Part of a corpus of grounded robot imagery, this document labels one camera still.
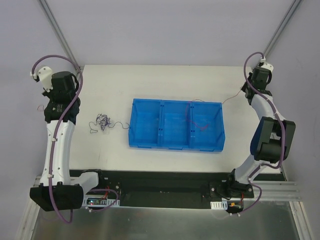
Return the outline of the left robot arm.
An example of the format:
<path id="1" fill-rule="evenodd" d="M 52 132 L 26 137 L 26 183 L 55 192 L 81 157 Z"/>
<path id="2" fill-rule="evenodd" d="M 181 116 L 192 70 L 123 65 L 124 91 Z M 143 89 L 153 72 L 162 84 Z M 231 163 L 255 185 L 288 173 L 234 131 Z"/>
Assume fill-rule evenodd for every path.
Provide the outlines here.
<path id="1" fill-rule="evenodd" d="M 85 170 L 76 179 L 70 177 L 71 141 L 81 104 L 76 96 L 80 84 L 69 71 L 49 72 L 45 82 L 48 86 L 43 95 L 49 99 L 44 110 L 46 157 L 39 185 L 30 189 L 29 196 L 46 212 L 79 209 L 85 195 L 99 184 L 96 170 Z"/>

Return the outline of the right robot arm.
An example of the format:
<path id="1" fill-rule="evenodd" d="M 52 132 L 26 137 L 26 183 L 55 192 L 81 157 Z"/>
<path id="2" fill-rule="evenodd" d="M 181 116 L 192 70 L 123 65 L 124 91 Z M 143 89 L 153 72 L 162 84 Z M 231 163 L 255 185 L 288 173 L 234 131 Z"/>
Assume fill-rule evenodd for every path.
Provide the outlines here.
<path id="1" fill-rule="evenodd" d="M 277 110 L 272 94 L 267 90 L 274 67 L 260 63 L 246 75 L 241 90 L 255 110 L 259 124 L 250 143 L 250 155 L 227 177 L 226 198 L 243 197 L 253 189 L 252 181 L 265 168 L 279 169 L 288 157 L 296 124 Z"/>

